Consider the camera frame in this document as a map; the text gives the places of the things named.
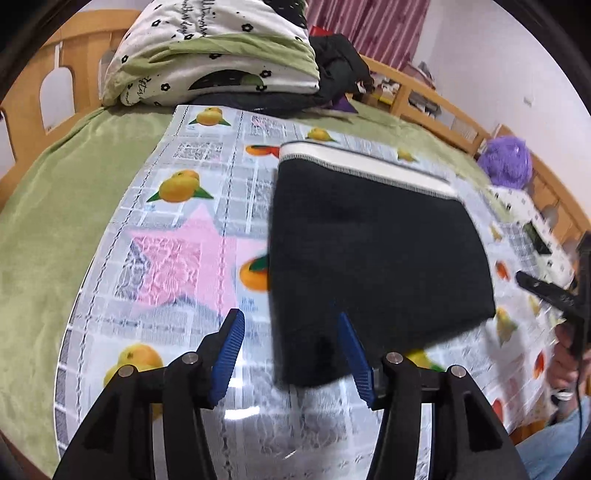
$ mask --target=purple plush toy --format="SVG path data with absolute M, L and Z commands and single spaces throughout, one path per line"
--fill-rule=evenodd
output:
M 490 177 L 493 185 L 522 189 L 531 180 L 530 151 L 517 137 L 499 137 L 486 143 L 478 165 Z

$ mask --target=purple cloth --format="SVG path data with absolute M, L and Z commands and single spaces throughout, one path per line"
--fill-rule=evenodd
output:
M 359 113 L 357 111 L 357 109 L 351 105 L 349 103 L 349 101 L 347 100 L 347 97 L 343 97 L 341 98 L 338 102 L 333 103 L 333 106 L 331 107 L 332 110 L 340 110 L 342 112 L 348 112 L 348 113 Z
M 493 185 L 522 189 L 531 180 L 530 151 L 517 137 L 499 137 L 486 143 L 486 150 L 478 159 L 478 166 Z

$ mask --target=blue jeans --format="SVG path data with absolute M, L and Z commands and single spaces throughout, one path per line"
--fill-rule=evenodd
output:
M 581 398 L 583 434 L 589 424 L 589 397 Z M 552 480 L 574 452 L 579 439 L 579 410 L 549 425 L 517 445 L 517 451 L 531 480 Z

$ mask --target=person's hand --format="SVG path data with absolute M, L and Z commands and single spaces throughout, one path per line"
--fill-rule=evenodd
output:
M 554 353 L 550 366 L 546 371 L 546 380 L 552 388 L 559 390 L 569 388 L 577 381 L 579 365 L 577 360 L 570 354 L 569 347 L 573 343 L 569 325 L 561 323 L 554 329 L 558 343 L 554 345 Z M 581 370 L 581 383 L 591 374 L 591 349 L 583 354 Z

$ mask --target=metal screw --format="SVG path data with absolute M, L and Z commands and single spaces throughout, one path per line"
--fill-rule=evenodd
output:
M 390 352 L 386 355 L 386 360 L 388 362 L 390 362 L 391 364 L 401 364 L 402 360 L 404 360 L 404 357 L 402 355 L 400 355 L 400 353 L 398 352 Z
M 182 360 L 184 364 L 193 365 L 197 360 L 199 360 L 199 356 L 195 352 L 187 352 L 183 355 Z
M 455 375 L 458 378 L 466 376 L 466 369 L 460 365 L 454 365 L 452 367 L 452 375 Z
M 132 367 L 131 365 L 124 365 L 119 370 L 117 370 L 117 373 L 119 374 L 120 377 L 128 377 L 133 372 L 134 372 L 134 367 Z

